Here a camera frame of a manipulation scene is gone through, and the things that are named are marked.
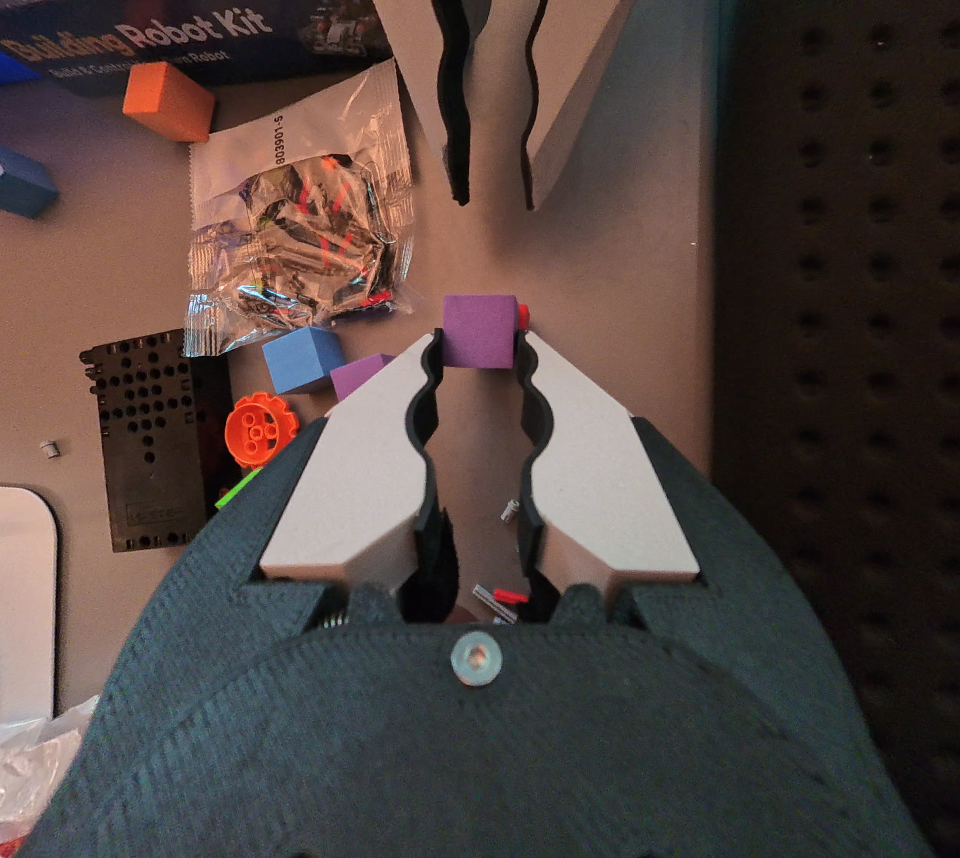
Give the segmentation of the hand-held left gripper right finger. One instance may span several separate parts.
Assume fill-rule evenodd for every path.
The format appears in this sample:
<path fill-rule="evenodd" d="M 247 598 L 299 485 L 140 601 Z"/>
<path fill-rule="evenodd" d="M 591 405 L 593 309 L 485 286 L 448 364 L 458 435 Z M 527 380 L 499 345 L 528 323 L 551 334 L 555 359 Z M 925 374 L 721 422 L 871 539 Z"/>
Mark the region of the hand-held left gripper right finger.
<path fill-rule="evenodd" d="M 700 566 L 634 416 L 534 332 L 518 335 L 523 574 L 553 587 L 689 583 Z"/>

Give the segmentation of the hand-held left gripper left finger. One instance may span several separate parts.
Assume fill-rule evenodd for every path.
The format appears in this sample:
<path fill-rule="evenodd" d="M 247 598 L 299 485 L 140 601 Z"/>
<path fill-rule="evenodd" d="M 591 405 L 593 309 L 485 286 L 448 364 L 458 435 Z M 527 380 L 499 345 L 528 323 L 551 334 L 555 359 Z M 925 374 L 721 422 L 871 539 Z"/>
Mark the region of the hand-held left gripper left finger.
<path fill-rule="evenodd" d="M 436 569 L 442 513 L 426 444 L 441 382 L 436 329 L 332 408 L 261 556 L 267 577 L 400 587 Z"/>

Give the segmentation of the green foam cube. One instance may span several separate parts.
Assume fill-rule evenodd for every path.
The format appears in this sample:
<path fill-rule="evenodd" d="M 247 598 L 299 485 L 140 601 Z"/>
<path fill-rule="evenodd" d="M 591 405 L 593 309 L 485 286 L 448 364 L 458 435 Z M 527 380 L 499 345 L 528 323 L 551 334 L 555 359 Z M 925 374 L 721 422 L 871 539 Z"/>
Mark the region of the green foam cube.
<path fill-rule="evenodd" d="M 229 504 L 237 494 L 242 492 L 247 485 L 249 485 L 253 480 L 256 479 L 258 474 L 262 471 L 262 467 L 255 467 L 249 469 L 246 474 L 232 487 L 222 492 L 222 494 L 217 498 L 214 503 L 214 508 L 221 510 L 226 504 Z"/>

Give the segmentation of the purple foam cube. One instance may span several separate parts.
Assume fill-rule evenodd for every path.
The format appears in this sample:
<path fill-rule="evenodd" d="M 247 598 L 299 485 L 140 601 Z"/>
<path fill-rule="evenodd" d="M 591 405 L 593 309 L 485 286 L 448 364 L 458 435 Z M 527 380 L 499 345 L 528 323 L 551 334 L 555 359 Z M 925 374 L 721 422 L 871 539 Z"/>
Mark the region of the purple foam cube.
<path fill-rule="evenodd" d="M 376 353 L 332 369 L 329 377 L 337 402 L 343 402 L 393 360 L 395 360 L 394 355 Z"/>
<path fill-rule="evenodd" d="M 511 370 L 518 329 L 514 295 L 449 293 L 442 307 L 442 362 L 446 368 Z"/>

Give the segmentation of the blue foam cube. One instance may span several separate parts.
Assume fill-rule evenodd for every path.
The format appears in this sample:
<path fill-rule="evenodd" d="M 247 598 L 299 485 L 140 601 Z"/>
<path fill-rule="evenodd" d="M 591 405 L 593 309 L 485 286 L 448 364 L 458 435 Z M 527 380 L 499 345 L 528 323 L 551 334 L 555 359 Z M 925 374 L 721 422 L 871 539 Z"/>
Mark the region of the blue foam cube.
<path fill-rule="evenodd" d="M 315 326 L 267 340 L 261 350 L 277 396 L 317 392 L 331 383 L 332 372 L 347 364 L 339 336 Z"/>
<path fill-rule="evenodd" d="M 37 219 L 59 196 L 40 162 L 1 145 L 1 211 Z"/>

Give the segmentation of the orange foam cube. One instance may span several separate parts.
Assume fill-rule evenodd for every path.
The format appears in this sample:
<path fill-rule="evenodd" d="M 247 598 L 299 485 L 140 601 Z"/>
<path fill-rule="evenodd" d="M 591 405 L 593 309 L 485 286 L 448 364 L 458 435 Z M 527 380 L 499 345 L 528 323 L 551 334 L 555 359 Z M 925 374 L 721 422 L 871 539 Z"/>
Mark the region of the orange foam cube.
<path fill-rule="evenodd" d="M 128 73 L 123 113 L 178 143 L 206 143 L 217 98 L 168 62 L 134 64 Z"/>

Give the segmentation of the clear bag of orange gears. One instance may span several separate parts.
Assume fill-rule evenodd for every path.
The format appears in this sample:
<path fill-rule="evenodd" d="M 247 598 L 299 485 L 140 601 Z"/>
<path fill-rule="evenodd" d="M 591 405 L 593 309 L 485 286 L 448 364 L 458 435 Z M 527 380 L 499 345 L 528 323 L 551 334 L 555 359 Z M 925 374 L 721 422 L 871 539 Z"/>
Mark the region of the clear bag of orange gears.
<path fill-rule="evenodd" d="M 54 719 L 1 726 L 2 856 L 16 852 L 63 780 L 97 708 L 99 696 Z"/>

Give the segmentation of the orange gear stack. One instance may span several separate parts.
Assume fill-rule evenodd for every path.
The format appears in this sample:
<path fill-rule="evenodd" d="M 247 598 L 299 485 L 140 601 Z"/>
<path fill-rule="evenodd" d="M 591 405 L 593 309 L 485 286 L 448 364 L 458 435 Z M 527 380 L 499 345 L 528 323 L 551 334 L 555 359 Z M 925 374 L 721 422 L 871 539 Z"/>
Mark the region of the orange gear stack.
<path fill-rule="evenodd" d="M 299 418 L 285 399 L 257 391 L 236 402 L 225 420 L 223 439 L 236 464 L 250 471 L 269 463 L 299 430 Z"/>

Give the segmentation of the grey ribbed pin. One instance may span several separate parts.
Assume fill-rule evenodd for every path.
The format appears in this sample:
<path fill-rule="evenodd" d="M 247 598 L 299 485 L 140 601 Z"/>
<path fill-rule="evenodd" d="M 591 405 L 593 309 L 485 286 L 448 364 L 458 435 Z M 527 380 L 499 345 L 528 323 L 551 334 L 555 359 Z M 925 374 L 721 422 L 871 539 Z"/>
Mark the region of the grey ribbed pin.
<path fill-rule="evenodd" d="M 473 597 L 494 615 L 494 624 L 515 625 L 519 621 L 518 613 L 508 604 L 499 601 L 495 594 L 480 584 L 472 588 Z"/>

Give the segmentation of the black perforated control box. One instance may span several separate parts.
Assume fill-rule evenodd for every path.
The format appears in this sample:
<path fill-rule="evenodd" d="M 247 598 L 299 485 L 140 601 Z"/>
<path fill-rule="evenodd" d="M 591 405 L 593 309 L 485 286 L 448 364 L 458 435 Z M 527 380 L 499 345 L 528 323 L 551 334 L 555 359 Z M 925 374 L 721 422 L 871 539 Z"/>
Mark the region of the black perforated control box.
<path fill-rule="evenodd" d="M 186 356 L 176 328 L 99 344 L 78 360 L 99 414 L 112 551 L 186 546 L 241 476 L 225 442 L 227 358 Z"/>

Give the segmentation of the small clear bag of parts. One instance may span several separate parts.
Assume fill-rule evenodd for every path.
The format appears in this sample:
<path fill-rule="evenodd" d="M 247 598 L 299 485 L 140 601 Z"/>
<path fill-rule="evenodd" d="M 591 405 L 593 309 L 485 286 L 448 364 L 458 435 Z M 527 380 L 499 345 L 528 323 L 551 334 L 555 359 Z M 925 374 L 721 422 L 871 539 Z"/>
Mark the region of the small clear bag of parts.
<path fill-rule="evenodd" d="M 186 356 L 414 310 L 414 182 L 396 60 L 189 152 Z"/>

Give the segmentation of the dark perforated panel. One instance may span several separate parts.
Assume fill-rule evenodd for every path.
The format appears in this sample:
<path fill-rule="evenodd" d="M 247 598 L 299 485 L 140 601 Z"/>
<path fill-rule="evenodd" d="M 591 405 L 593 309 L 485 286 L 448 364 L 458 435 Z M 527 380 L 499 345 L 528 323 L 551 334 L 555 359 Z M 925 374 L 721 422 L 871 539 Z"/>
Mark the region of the dark perforated panel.
<path fill-rule="evenodd" d="M 713 470 L 958 856 L 958 0 L 721 0 Z"/>

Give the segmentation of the white metal stand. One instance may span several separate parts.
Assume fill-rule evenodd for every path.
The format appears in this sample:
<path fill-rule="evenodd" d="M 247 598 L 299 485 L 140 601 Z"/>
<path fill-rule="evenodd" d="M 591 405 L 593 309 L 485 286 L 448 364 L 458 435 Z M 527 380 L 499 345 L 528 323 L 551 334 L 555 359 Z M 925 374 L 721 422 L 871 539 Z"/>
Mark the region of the white metal stand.
<path fill-rule="evenodd" d="M 58 527 L 36 492 L 1 488 L 1 724 L 55 703 Z"/>

